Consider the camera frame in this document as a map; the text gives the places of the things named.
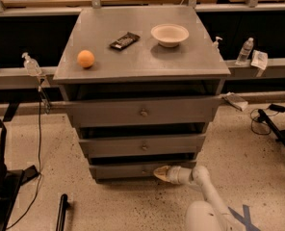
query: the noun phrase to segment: floor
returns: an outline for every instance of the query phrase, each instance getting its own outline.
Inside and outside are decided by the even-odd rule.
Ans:
[[[285,148],[274,134],[252,132],[250,114],[269,104],[250,104],[241,112],[220,106],[207,130],[197,164],[206,166],[226,204],[244,217],[249,207],[257,229],[285,231]],[[285,128],[285,114],[272,116]],[[18,109],[8,129],[8,169],[39,167],[38,107]],[[56,230],[60,197],[68,195],[65,231],[185,230],[187,207],[202,200],[200,192],[157,179],[124,180],[96,184],[81,152],[74,130],[63,110],[41,115],[41,173],[38,197],[27,215],[11,231]],[[254,124],[254,131],[268,127]],[[9,226],[26,211],[38,179],[20,188]]]

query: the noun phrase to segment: soap dispenser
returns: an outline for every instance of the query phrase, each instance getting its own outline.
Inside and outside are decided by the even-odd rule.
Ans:
[[[213,46],[216,47],[219,50],[219,40],[222,40],[220,37],[216,37],[216,40],[213,42]]]
[[[24,52],[21,57],[25,59],[24,66],[30,76],[41,75],[42,70],[40,69],[37,60],[32,59],[27,52]]]

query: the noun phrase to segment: drawer front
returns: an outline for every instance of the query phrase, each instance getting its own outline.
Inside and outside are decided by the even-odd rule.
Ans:
[[[80,145],[87,158],[183,152],[197,154],[204,140],[204,135],[124,137],[80,140]]]
[[[153,171],[162,166],[181,166],[193,168],[196,161],[190,162],[162,162],[142,165],[118,165],[118,166],[90,166],[90,172],[95,180],[117,179],[117,178],[134,178],[134,177],[151,177]]]
[[[128,99],[66,103],[74,127],[209,122],[220,98]]]

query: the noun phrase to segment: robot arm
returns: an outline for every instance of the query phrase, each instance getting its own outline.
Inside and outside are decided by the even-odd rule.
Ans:
[[[241,231],[240,223],[232,216],[228,207],[213,186],[206,167],[193,169],[165,166],[155,169],[154,175],[172,184],[184,184],[201,191],[204,201],[190,205],[186,215],[187,231]]]

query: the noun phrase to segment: white bowl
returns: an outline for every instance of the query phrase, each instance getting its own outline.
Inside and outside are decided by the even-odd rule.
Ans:
[[[164,47],[175,47],[189,37],[189,31],[179,25],[162,24],[151,29],[151,35]]]

